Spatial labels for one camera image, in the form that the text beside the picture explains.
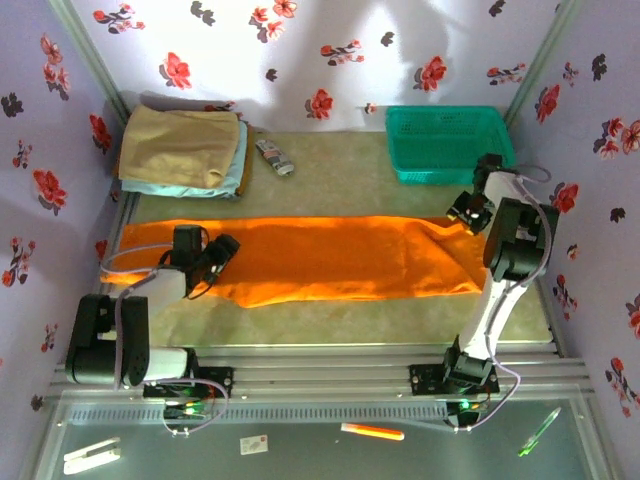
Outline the green plastic basket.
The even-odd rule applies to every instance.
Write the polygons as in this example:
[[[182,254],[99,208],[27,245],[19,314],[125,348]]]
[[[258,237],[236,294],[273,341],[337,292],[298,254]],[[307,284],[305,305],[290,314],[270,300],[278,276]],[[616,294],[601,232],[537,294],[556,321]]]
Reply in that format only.
[[[393,106],[385,118],[389,156],[407,185],[469,185],[477,161],[496,154],[515,164],[500,112],[490,106]]]

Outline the aluminium corner post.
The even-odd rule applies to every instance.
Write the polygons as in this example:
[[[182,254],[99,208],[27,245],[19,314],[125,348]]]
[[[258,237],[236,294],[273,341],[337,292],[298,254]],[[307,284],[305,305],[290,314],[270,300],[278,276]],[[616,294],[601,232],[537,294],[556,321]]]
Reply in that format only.
[[[559,0],[553,22],[503,117],[508,130],[516,125],[520,111],[534,91],[536,83],[586,3],[587,0]]]
[[[47,3],[71,37],[79,55],[101,88],[119,123],[125,126],[130,115],[129,108],[71,0],[47,0]]]

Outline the orange trousers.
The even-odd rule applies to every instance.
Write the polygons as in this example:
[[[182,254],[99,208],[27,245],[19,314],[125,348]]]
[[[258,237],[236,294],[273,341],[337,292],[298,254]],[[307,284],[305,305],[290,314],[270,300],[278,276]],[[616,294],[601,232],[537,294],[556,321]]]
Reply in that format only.
[[[240,248],[208,294],[244,308],[481,293],[485,241],[446,218],[210,219]]]

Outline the controller board green light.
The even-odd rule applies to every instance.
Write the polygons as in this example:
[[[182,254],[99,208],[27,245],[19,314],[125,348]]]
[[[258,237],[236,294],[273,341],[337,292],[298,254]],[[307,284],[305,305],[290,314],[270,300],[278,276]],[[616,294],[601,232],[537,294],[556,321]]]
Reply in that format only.
[[[489,405],[489,398],[482,401],[462,399],[448,402],[445,422],[454,428],[469,428],[480,420],[480,417],[488,409]]]
[[[165,420],[203,419],[210,414],[211,408],[203,401],[180,403],[174,400],[165,402],[163,418]]]

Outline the white plastic clip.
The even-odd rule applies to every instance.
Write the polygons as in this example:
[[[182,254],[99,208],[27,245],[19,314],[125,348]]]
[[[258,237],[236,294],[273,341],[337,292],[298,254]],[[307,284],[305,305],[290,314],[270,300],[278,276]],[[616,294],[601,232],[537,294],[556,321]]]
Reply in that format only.
[[[70,476],[107,465],[121,458],[119,437],[91,444],[63,456],[63,474]]]

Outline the tan folded trousers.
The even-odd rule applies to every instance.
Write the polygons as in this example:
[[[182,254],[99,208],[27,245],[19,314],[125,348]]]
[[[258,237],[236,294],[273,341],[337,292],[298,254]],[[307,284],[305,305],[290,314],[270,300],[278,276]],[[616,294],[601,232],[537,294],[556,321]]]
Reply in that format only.
[[[231,112],[156,111],[137,106],[118,160],[121,180],[193,188],[223,183],[240,142]]]

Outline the orange marker pen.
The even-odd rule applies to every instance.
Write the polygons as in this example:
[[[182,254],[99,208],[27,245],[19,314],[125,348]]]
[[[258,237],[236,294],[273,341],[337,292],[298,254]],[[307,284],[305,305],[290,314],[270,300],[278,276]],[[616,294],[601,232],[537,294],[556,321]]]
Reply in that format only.
[[[400,442],[405,439],[405,434],[402,431],[368,425],[342,423],[340,425],[340,430],[349,434],[396,442]]]

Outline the green pen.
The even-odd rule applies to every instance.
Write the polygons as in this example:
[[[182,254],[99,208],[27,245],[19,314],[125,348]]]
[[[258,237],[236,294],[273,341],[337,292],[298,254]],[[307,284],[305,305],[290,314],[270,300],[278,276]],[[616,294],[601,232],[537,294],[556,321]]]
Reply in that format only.
[[[527,456],[535,449],[542,435],[554,423],[554,421],[557,419],[561,411],[562,411],[562,408],[557,407],[547,415],[547,417],[538,426],[536,431],[521,446],[521,448],[518,451],[519,457]]]

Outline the aluminium front frame rails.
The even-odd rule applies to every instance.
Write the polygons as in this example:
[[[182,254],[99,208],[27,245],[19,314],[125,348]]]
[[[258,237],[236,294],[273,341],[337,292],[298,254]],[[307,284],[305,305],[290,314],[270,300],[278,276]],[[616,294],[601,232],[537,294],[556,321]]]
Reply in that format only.
[[[301,345],[199,348],[206,367],[234,370],[236,403],[413,400],[409,368],[439,364],[445,345]],[[502,344],[498,359],[520,374],[516,399],[593,395],[585,362],[553,343]]]

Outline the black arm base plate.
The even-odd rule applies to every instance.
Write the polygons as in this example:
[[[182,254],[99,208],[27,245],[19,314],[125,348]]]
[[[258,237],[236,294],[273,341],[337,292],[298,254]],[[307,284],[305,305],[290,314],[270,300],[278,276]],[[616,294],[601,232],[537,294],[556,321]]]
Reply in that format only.
[[[191,371],[185,378],[155,380],[143,387],[144,398],[186,401],[223,398],[234,386],[234,369],[231,367],[202,367]]]
[[[413,364],[408,367],[413,396],[497,394],[500,386],[495,368],[482,380],[479,377],[453,373],[443,364]]]

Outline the small white card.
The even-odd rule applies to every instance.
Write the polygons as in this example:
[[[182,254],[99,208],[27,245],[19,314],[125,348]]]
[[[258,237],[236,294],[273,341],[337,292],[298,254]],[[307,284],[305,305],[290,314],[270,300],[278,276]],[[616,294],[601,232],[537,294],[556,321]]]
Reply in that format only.
[[[241,456],[266,453],[269,450],[266,434],[241,438],[239,444]]]

